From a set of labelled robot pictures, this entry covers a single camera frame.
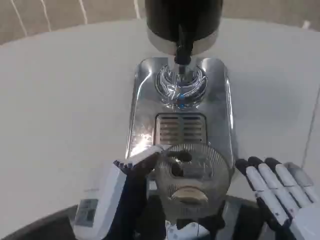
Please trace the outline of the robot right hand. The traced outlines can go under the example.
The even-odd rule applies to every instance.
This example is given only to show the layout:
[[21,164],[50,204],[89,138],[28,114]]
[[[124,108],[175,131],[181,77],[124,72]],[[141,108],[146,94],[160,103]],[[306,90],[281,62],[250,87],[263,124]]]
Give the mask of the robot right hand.
[[237,159],[235,167],[253,191],[264,221],[278,240],[320,238],[320,194],[298,165],[256,156]]

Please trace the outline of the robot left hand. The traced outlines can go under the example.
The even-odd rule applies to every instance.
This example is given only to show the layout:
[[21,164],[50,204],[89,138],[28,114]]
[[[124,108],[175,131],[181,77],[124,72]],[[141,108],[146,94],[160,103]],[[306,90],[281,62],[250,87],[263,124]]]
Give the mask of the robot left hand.
[[204,143],[153,145],[91,177],[75,214],[78,240],[206,240],[225,225],[232,166]]

